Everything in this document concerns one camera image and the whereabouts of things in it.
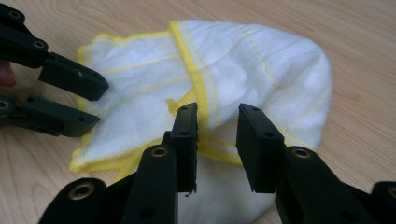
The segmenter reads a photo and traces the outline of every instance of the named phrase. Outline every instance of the white cloth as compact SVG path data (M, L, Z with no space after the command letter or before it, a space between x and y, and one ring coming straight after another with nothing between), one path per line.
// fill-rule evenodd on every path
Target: white cloth
M257 24L171 21L165 32L100 34L78 51L110 88L78 107L102 118L83 137L71 170L137 166L172 129L177 109L198 103L198 192L179 197L180 223L249 223L273 201L250 192L235 148L238 106L262 109L287 145L315 149L330 108L331 69L313 41Z

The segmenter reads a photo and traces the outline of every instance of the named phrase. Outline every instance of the black plastic bracket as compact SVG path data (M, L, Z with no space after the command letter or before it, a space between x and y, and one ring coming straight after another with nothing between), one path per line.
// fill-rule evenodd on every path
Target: black plastic bracket
M70 183L39 223L177 223L177 194L196 190L196 132L197 104L184 105L135 173L108 188L93 178Z
M20 11L0 4L0 59L32 68L43 66L39 80L90 101L99 100L109 87L106 80L90 68L47 52L48 44L34 37L24 20Z
M260 109L239 109L236 146L250 186L262 193L276 189L283 223L396 223L396 182L377 183L372 194L349 187L314 151L285 147Z
M29 95L21 107L0 95L0 126L14 125L50 135L79 137L87 133L99 118L60 105L37 95Z

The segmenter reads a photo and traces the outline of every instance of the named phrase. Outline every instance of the yellow stitching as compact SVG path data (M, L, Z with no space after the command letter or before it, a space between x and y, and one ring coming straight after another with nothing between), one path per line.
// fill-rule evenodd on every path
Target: yellow stitching
M137 63L137 64L132 64L132 65L128 65L128 66L124 66L124 67L120 67L120 68L107 69L107 70L100 71L99 73L102 75L108 75L108 74L112 74L112 73L125 71L128 69L143 67L143 66L147 66L150 64L159 63L162 61L172 60L172 59L177 59L177 58L180 58L180 57L178 55L174 55L174 56L169 56L169 57L165 57L165 58L161 58L161 59L157 59L157 60L153 60L153 61L149 61L149 62L145 62L145 63Z
M327 97L330 95L331 89L327 89L325 91L325 93L320 97L320 99L318 100L318 102L313 105L310 109L307 110L307 112L305 114L303 114L301 117L299 117L296 121L294 121L293 124L291 124L289 126L289 128L287 128L286 130L290 130L292 128L294 128L297 124L299 124L304 118L306 118L308 115L310 115L312 112L314 112L318 107L320 107L321 105L323 105L325 99L327 99Z
M251 39L250 34L248 34L243 26L239 26L238 27L239 30L242 32L243 36L246 37L248 39L248 42L250 43L250 46L254 48L254 51L256 52L256 54L259 56L260 61L262 62L262 65L264 67L265 72L267 73L268 76L268 80L270 81L273 89L277 89L277 85L274 82L274 76L272 75L272 73L270 72L270 69L267 65L267 62L265 61L264 57L262 56L262 54L260 53L259 49L257 48L256 44L253 42L253 39Z
M193 45L191 36L189 34L189 31L187 30L187 27L185 26L184 23L182 23L182 27L183 27L183 30L184 30L183 33L186 34L187 41L189 42L189 45L191 46L192 54L195 56L196 60L200 64L200 67L202 68L202 70L204 70L204 74L206 76L206 80L209 82L210 91L212 93L211 94L211 98L213 100L213 104L214 104L214 107L215 107L216 127L219 127L219 124L220 124L220 121L219 121L219 104L218 104L218 98L217 98L216 91L215 91L215 84L213 83L213 79L212 79L212 76L210 75L210 72L207 70L206 65L204 65L204 63L202 62L202 59L199 56L199 53L198 53L197 49Z
M155 89L157 89L157 88L160 88L160 87L162 87L162 86L166 86L166 85L168 85L168 84L171 84L171 83L174 83L174 82L178 82L178 81L181 81L181 80L184 80L184 79L188 79L188 78L189 78L189 77L187 77L187 76L185 76L185 77L174 78L174 79L171 79L171 80L168 80L168 81L159 83L159 84L157 84L157 85L154 85L154 86L152 86L152 87L145 88L145 89L143 89L143 90L141 90L141 91L135 92L135 93L133 93L133 94L127 96L126 98L124 98L124 99L122 99L122 100L116 102L114 105L112 105L112 106L109 107L108 109L105 109L105 110L101 111L101 112L98 114L98 116L102 117L103 115L105 115L106 113L108 113L108 111L110 111L110 110L116 108L117 106L119 106L119 105L121 105L121 104L123 104L123 103L125 103L125 102L127 102L127 101L129 101L129 100L131 100L132 98L135 98L135 97L136 97L137 95L139 95L139 94L145 93L145 92L147 92L147 91L153 91L153 90L155 90Z

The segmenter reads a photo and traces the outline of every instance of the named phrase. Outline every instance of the table surface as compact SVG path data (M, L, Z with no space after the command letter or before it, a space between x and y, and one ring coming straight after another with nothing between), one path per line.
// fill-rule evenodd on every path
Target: table surface
M318 154L344 182L370 191L396 180L396 2L382 1L45 1L3 0L26 16L26 26L51 51L75 60L97 34L128 36L162 31L171 20L259 23L313 39L332 63L332 109ZM13 65L14 88L75 107L75 96L37 80L40 69ZM0 223L36 223L69 182L115 172L72 174L80 139L7 127L0 131ZM275 208L255 223L280 223Z

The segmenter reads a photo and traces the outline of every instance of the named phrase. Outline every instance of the metal screw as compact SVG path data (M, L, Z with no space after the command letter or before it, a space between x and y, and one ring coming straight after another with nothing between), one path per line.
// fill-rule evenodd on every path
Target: metal screw
M95 185L91 182L84 182L75 186L69 191L69 199L77 201L90 196L95 190Z
M157 147L151 150L151 156L153 157L162 157L166 156L168 154L168 149L163 148L163 147Z
M16 11L9 11L8 15L14 19L19 19L21 17L21 14Z
M308 151L301 149L301 148L295 148L292 153L294 154L294 156L296 157L300 157L303 159L307 159L311 157L311 153L309 153Z
M44 47L46 47L46 45L40 40L35 41L33 44L38 49L43 49Z
M7 108L8 108L8 102L7 101L0 101L0 110L7 109Z

